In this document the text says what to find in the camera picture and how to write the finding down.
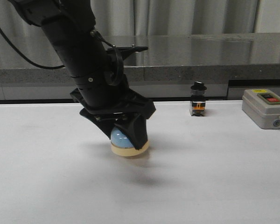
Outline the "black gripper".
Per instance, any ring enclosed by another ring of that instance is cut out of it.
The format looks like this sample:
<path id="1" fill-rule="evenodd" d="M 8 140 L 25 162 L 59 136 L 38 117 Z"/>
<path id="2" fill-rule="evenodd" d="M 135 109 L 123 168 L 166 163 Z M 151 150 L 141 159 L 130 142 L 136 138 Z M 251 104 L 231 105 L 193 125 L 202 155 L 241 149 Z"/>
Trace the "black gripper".
<path id="1" fill-rule="evenodd" d="M 71 93 L 85 109 L 80 115 L 95 124 L 109 139 L 116 126 L 140 150 L 147 142 L 146 119 L 156 108 L 152 100 L 131 90 L 123 73 L 123 61 L 134 52 L 148 47 L 119 47 L 106 50 L 105 67 L 75 77 L 77 89 Z M 131 113 L 126 119 L 104 117 L 103 114 Z"/>

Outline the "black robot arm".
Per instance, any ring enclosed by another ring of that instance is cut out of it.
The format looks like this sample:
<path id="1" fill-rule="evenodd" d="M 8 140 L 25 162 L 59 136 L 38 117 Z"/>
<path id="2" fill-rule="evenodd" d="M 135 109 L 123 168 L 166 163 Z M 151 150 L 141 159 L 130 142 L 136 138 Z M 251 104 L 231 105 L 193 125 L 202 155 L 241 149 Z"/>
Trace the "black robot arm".
<path id="1" fill-rule="evenodd" d="M 106 136 L 118 128 L 135 149 L 147 143 L 146 121 L 155 112 L 152 100 L 129 88 L 123 61 L 145 47 L 104 48 L 106 41 L 95 29 L 88 0 L 14 0 L 20 17 L 40 27 L 76 84 L 72 98 L 81 116 Z"/>

